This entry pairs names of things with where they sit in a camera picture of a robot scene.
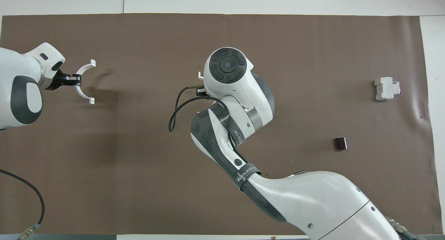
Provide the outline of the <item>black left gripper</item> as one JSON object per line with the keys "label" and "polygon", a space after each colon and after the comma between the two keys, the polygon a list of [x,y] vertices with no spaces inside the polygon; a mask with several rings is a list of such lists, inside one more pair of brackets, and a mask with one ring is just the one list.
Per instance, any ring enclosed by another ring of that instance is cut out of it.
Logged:
{"label": "black left gripper", "polygon": [[81,77],[82,75],[80,74],[73,74],[67,76],[67,74],[64,74],[62,72],[62,70],[58,69],[56,74],[52,78],[50,85],[47,88],[45,88],[45,90],[55,90],[60,86],[65,85],[66,81],[71,82],[72,86],[81,86],[82,85]]}

